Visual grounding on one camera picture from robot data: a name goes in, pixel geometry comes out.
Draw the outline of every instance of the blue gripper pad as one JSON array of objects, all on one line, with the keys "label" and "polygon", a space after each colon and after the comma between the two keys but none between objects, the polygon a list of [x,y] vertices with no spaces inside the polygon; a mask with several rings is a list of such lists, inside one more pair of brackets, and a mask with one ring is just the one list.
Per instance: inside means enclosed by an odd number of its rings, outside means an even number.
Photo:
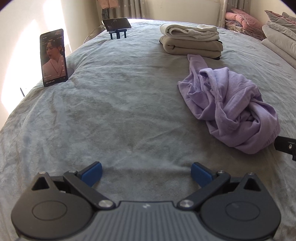
[{"label": "blue gripper pad", "polygon": [[191,177],[198,183],[198,185],[200,185],[200,187],[203,188],[213,181],[217,175],[200,163],[195,162],[191,165]]},{"label": "blue gripper pad", "polygon": [[88,186],[92,187],[96,182],[98,182],[103,174],[102,164],[100,162],[94,163],[87,171],[81,174],[81,180],[85,182]]}]

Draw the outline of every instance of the woman on phone screen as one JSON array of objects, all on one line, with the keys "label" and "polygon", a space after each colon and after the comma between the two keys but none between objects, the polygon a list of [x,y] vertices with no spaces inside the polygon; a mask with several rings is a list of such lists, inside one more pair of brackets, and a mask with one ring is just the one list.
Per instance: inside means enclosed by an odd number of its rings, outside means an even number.
[{"label": "woman on phone screen", "polygon": [[47,43],[46,53],[49,61],[42,66],[42,74],[46,80],[53,80],[66,75],[64,57],[61,55],[62,45],[60,39]]}]

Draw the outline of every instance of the bed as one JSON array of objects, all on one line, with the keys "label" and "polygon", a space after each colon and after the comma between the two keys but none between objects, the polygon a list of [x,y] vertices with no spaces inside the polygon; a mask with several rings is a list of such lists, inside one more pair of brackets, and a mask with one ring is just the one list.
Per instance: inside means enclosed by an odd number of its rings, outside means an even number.
[{"label": "bed", "polygon": [[[67,57],[75,71],[65,83],[35,86],[0,131],[0,240],[15,240],[10,213],[39,171],[60,175],[94,161],[95,186],[115,202],[179,201],[198,189],[190,166],[198,161],[232,176],[255,172],[280,208],[275,240],[296,237],[296,163],[273,145],[255,155],[229,148],[189,111],[177,82],[189,74],[186,56],[159,43],[162,21],[132,24],[126,39],[105,31]],[[296,70],[259,40],[220,29],[221,60],[258,85],[278,113],[281,135],[296,138]]]}]

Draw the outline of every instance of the silver bolt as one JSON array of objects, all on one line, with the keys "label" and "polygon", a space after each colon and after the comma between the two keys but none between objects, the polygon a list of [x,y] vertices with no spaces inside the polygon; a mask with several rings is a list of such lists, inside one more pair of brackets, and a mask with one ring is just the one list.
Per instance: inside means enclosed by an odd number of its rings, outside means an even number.
[{"label": "silver bolt", "polygon": [[109,208],[113,206],[113,202],[111,200],[101,200],[99,202],[100,207]]},{"label": "silver bolt", "polygon": [[180,202],[180,206],[181,206],[181,207],[186,207],[186,208],[188,208],[188,207],[192,207],[193,205],[194,205],[194,202],[191,201],[191,200],[187,200],[187,199],[182,200],[182,201]]}]

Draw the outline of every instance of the bed sheet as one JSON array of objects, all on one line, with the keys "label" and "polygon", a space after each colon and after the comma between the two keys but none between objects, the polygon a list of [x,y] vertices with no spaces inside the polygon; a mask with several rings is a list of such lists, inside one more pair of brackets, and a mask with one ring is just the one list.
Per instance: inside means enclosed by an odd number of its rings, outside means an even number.
[{"label": "bed sheet", "polygon": [[[271,145],[255,155],[229,148],[194,118],[177,82],[189,74],[187,56],[166,53],[162,21],[133,23],[126,39],[107,32],[67,58],[75,71],[65,83],[40,82],[0,131],[0,240],[15,240],[10,213],[39,171],[60,175],[94,161],[95,186],[115,202],[179,201],[198,189],[190,166],[200,162],[232,176],[255,172],[282,213],[275,239],[295,240],[296,163]],[[259,40],[219,29],[221,60],[258,85],[278,113],[281,135],[296,137],[296,70]]]}]

